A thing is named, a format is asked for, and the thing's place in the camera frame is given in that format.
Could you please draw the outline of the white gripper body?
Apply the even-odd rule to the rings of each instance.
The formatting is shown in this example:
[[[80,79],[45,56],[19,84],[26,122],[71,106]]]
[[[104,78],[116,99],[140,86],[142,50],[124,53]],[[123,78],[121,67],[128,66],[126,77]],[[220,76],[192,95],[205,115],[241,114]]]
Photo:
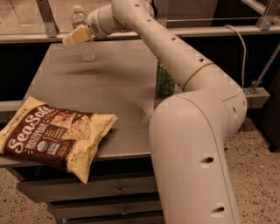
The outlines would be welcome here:
[[[116,32],[128,31],[114,18],[110,4],[90,12],[87,16],[87,25],[96,38],[105,38]]]

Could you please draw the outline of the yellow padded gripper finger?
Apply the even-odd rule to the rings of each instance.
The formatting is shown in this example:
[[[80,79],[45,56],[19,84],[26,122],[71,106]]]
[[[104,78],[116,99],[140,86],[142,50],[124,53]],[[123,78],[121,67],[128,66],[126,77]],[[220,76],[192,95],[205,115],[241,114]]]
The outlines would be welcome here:
[[[71,33],[62,39],[62,43],[65,46],[75,46],[80,43],[89,41],[92,34],[89,28],[85,25],[80,25],[76,27]]]

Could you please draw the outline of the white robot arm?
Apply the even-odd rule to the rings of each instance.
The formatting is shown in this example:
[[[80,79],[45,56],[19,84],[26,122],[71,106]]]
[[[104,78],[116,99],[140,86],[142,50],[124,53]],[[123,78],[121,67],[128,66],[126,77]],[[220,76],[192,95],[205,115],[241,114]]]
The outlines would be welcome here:
[[[111,0],[91,12],[66,46],[115,32],[137,33],[180,93],[155,108],[150,155],[165,224],[241,224],[225,159],[226,141],[242,126],[242,88],[211,60],[168,31],[144,0]]]

